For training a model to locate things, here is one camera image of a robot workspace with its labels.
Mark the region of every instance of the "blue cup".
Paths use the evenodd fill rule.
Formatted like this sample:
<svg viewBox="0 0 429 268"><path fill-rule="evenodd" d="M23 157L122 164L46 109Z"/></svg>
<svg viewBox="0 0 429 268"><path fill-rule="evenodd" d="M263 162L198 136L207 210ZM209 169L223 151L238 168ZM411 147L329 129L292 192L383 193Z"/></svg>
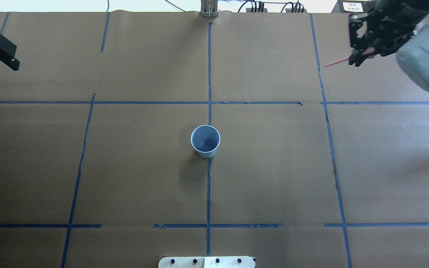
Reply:
<svg viewBox="0 0 429 268"><path fill-rule="evenodd" d="M201 125L191 134L191 145L202 158L214 156L220 142L218 130L210 125Z"/></svg>

